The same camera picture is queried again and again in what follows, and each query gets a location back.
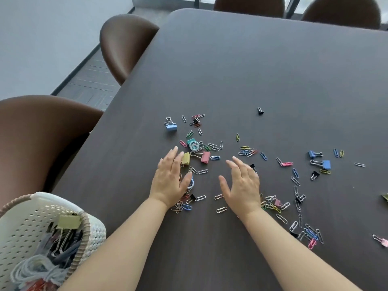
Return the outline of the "large yellow-green binder clip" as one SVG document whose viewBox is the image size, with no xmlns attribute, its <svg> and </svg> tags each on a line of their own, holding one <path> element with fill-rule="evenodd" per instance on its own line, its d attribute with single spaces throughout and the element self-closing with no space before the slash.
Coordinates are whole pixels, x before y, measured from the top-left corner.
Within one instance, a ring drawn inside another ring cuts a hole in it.
<svg viewBox="0 0 388 291">
<path fill-rule="evenodd" d="M 69 241 L 76 234 L 81 225 L 81 217 L 77 214 L 63 215 L 59 217 L 58 224 L 56 226 L 57 238 L 53 243 L 55 249 L 52 251 L 51 256 L 57 257 L 64 252 L 65 246 L 69 244 Z"/>
</svg>

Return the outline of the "white perforated plastic basket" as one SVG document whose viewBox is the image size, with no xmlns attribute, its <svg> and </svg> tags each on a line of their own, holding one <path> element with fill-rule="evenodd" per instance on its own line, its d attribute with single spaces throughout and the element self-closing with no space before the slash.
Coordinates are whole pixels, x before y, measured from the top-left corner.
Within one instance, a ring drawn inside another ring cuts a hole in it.
<svg viewBox="0 0 388 291">
<path fill-rule="evenodd" d="M 39 251 L 51 222 L 77 214 L 80 247 L 67 269 Z M 104 224 L 70 201 L 46 192 L 21 196 L 0 210 L 0 291 L 56 291 L 106 239 Z"/>
</svg>

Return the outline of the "brown leather chair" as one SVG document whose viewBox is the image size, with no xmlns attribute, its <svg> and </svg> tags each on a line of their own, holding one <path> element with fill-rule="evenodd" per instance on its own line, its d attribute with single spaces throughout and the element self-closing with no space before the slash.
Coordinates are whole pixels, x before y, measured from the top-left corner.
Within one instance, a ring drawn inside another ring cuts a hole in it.
<svg viewBox="0 0 388 291">
<path fill-rule="evenodd" d="M 301 20 L 378 30 L 381 11 L 376 0 L 314 0 Z"/>
<path fill-rule="evenodd" d="M 44 191 L 71 146 L 83 145 L 103 111 L 70 99 L 26 95 L 0 101 L 0 208 L 23 195 Z"/>
<path fill-rule="evenodd" d="M 284 0 L 215 0 L 214 11 L 282 18 Z"/>
<path fill-rule="evenodd" d="M 158 30 L 158 25 L 133 14 L 115 15 L 104 22 L 100 48 L 109 71 L 120 86 Z"/>
</svg>

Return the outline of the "person's left hand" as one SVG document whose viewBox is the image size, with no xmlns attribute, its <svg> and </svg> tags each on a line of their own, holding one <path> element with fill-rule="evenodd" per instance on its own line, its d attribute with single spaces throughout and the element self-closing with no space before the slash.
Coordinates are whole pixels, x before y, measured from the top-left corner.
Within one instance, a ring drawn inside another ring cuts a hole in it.
<svg viewBox="0 0 388 291">
<path fill-rule="evenodd" d="M 178 153 L 178 147 L 170 149 L 164 158 L 161 158 L 154 174 L 149 199 L 159 201 L 167 211 L 175 205 L 181 195 L 180 170 L 184 152 Z"/>
</svg>

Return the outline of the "scattered coloured paper clips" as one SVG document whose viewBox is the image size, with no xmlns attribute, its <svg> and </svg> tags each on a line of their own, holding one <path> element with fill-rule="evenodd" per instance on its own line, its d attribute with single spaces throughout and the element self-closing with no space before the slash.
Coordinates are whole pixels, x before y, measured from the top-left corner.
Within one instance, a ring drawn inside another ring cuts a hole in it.
<svg viewBox="0 0 388 291">
<path fill-rule="evenodd" d="M 204 116 L 205 116 L 205 114 L 199 114 L 199 115 L 195 115 L 195 116 L 193 116 L 193 117 L 198 117 L 198 118 L 200 119 L 200 118 L 202 118 L 202 117 L 204 117 Z M 202 136 L 202 131 L 201 131 L 200 126 L 197 127 L 197 129 L 198 129 L 199 135 Z M 193 131 L 190 130 L 190 131 L 188 132 L 188 134 L 187 134 L 187 139 L 190 139 L 190 136 L 192 136 L 192 135 L 193 135 Z M 182 141 L 180 141 L 180 143 L 181 143 L 182 146 L 184 146 L 184 147 L 189 147 L 189 146 L 187 145 L 187 143 L 184 143 L 184 142 L 182 142 Z M 222 150 L 222 149 L 223 149 L 223 144 L 224 144 L 224 142 L 221 141 L 220 146 L 218 147 L 218 146 L 216 146 L 215 144 L 212 144 L 212 143 L 209 143 L 209 144 L 207 144 L 207 145 L 205 145 L 205 144 L 204 144 L 203 142 L 201 142 L 201 141 L 198 142 L 198 143 L 200 144 L 200 148 L 199 148 L 198 151 L 201 151 L 202 149 L 205 149 L 205 151 L 209 151 L 209 152 L 210 152 L 210 151 L 220 151 L 220 150 Z M 238 153 L 240 156 L 250 157 L 250 156 L 252 156 L 252 155 L 254 155 L 254 154 L 259 153 L 260 156 L 261 156 L 265 161 L 268 160 L 268 158 L 265 156 L 265 154 L 264 154 L 263 152 L 258 152 L 258 151 L 257 151 L 256 149 L 254 149 L 253 147 L 249 147 L 249 146 L 241 146 L 241 147 L 240 147 L 240 150 L 241 150 L 241 151 Z M 325 174 L 330 174 L 330 173 L 331 173 L 330 170 L 324 170 L 324 169 L 320 169 L 320 172 L 321 172 L 321 173 L 325 173 Z M 298 181 L 299 175 L 298 175 L 298 172 L 296 171 L 295 168 L 293 168 L 293 174 L 294 174 L 294 176 L 291 177 L 291 180 L 296 184 L 295 187 L 294 187 L 294 193 L 295 193 L 295 197 L 297 197 L 297 196 L 300 195 L 300 194 L 298 193 L 298 186 L 300 186 L 300 182 Z M 281 214 L 281 210 L 279 210 L 274 204 L 271 204 L 271 202 L 274 200 L 274 198 L 275 198 L 274 196 L 272 196 L 272 197 L 266 197 L 265 200 L 264 200 L 264 203 L 262 204 L 262 206 L 265 207 L 265 208 L 272 208 L 272 209 L 276 210 L 276 211 L 277 211 L 276 216 L 277 216 L 281 221 L 283 221 L 284 223 L 287 223 L 287 220 L 286 220 L 283 216 L 280 215 L 280 214 Z M 300 212 L 301 212 L 300 205 L 296 204 L 296 202 L 295 202 L 295 205 L 296 205 L 296 208 L 297 208 L 298 212 L 300 213 Z M 289 228 L 290 233 L 293 234 L 293 235 L 296 235 L 293 231 L 296 229 L 297 225 L 298 225 L 300 228 L 302 228 L 302 222 L 303 222 L 302 215 L 299 214 L 299 215 L 298 215 L 298 221 L 295 221 L 295 222 L 290 226 L 290 228 Z M 304 229 L 302 230 L 302 232 L 297 236 L 297 238 L 298 238 L 299 240 L 302 240 L 304 236 L 305 236 L 306 238 L 308 238 L 309 240 L 310 240 L 311 238 L 314 238 L 314 239 L 317 240 L 317 242 L 319 241 L 320 243 L 323 244 L 323 238 L 322 238 L 322 234 L 321 234 L 320 230 L 319 230 L 319 229 L 314 230 L 314 229 L 313 229 L 310 225 L 308 225 L 308 224 L 305 224 L 305 228 L 304 228 Z"/>
</svg>

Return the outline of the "person's left forearm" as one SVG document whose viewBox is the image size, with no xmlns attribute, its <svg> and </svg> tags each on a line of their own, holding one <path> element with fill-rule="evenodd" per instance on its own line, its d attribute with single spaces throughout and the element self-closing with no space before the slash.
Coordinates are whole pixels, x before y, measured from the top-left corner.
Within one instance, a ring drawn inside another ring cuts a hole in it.
<svg viewBox="0 0 388 291">
<path fill-rule="evenodd" d="M 135 291 L 162 221 L 178 199 L 159 194 L 143 201 L 58 291 Z"/>
</svg>

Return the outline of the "pile of dark binder clips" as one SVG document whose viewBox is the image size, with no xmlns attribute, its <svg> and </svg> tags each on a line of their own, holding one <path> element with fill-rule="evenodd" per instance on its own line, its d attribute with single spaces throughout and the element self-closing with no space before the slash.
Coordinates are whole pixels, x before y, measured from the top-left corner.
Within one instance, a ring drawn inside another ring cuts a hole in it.
<svg viewBox="0 0 388 291">
<path fill-rule="evenodd" d="M 80 247 L 82 236 L 81 228 L 58 229 L 57 225 L 51 222 L 41 240 L 42 249 L 39 253 L 46 256 L 54 266 L 67 269 Z"/>
</svg>

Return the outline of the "person's right forearm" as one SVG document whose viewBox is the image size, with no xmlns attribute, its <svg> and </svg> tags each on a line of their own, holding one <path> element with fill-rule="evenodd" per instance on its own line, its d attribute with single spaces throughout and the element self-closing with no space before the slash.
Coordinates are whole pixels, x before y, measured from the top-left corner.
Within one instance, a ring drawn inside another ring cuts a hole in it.
<svg viewBox="0 0 388 291">
<path fill-rule="evenodd" d="M 284 291 L 362 291 L 260 207 L 235 210 Z"/>
</svg>

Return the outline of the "person's right hand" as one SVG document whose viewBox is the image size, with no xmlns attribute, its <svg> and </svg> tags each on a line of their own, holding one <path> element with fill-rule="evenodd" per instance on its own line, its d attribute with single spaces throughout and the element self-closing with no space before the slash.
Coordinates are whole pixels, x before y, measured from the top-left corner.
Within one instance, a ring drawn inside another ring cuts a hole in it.
<svg viewBox="0 0 388 291">
<path fill-rule="evenodd" d="M 261 209 L 259 176 L 251 167 L 249 173 L 240 173 L 233 160 L 226 160 L 226 164 L 231 171 L 232 198 L 225 200 L 230 209 L 243 221 L 247 215 Z"/>
</svg>

